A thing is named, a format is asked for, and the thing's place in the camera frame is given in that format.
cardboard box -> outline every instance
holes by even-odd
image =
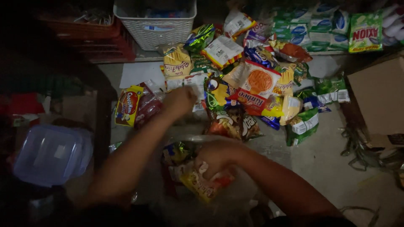
[[[404,58],[401,53],[376,60],[348,76],[371,147],[404,146]]]

white plastic basket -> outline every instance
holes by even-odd
[[[114,14],[125,25],[139,46],[146,51],[155,51],[156,46],[164,43],[185,42],[192,29],[196,16],[196,0],[189,12],[189,18],[138,18],[135,15],[133,0],[115,0]],[[164,31],[145,29],[153,26]]]

plastic food container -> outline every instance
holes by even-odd
[[[14,164],[20,180],[51,187],[82,175],[93,155],[91,133],[54,125],[32,127]]]
[[[188,39],[196,16],[196,0],[193,0],[188,18],[131,17],[135,12],[132,0],[115,0],[114,15],[122,21],[140,48],[155,51],[159,44],[185,42]]]

person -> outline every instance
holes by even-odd
[[[115,226],[164,225],[147,209],[130,208],[130,199],[153,150],[168,128],[190,112],[195,101],[192,89],[187,86],[167,94],[161,112],[107,158],[94,176],[82,201],[84,210],[74,220],[76,225],[95,226],[108,222]],[[204,143],[195,159],[195,167],[199,168],[202,162],[208,164],[203,175],[206,179],[228,165],[237,165],[250,175],[287,215],[268,221],[268,226],[354,226],[304,179],[241,143]]]

forearm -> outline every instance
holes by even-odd
[[[243,149],[235,154],[233,162],[243,168],[285,214],[340,216],[323,195],[293,171],[253,150]]]
[[[150,155],[173,121],[159,114],[124,142],[96,174],[88,190],[90,200],[109,200],[132,192]]]

